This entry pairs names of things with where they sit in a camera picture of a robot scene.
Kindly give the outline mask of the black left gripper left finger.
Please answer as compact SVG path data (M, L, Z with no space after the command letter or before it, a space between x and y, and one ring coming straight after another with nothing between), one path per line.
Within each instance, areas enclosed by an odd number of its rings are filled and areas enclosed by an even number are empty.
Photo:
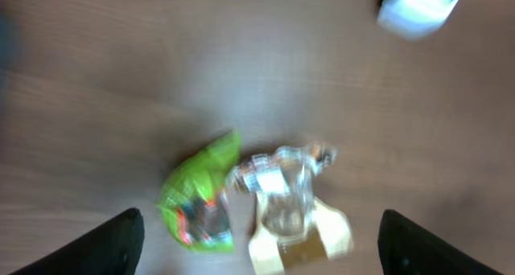
M141 212L132 207L15 273L134 274L144 239L144 219Z

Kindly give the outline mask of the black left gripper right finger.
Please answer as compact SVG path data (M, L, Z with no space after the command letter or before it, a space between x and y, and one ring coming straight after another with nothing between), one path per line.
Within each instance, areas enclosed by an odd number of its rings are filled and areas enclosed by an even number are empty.
M384 275L498 273L392 209L381 218L377 247Z

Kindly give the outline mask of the green snack bag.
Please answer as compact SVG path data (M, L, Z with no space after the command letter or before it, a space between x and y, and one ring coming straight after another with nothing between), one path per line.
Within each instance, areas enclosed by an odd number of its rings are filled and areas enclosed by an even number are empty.
M170 235L193 252L232 252L227 175L239 162L241 135L232 130L174 167L156 207Z

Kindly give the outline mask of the beige brown snack bag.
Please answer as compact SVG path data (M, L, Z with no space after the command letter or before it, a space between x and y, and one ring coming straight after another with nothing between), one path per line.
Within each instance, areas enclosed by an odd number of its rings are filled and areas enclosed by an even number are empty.
M281 146L235 166L228 184L254 195L255 230L249 256L257 275L284 274L312 261L331 261L354 247L347 216L317 198L312 181L333 164L337 151L324 142Z

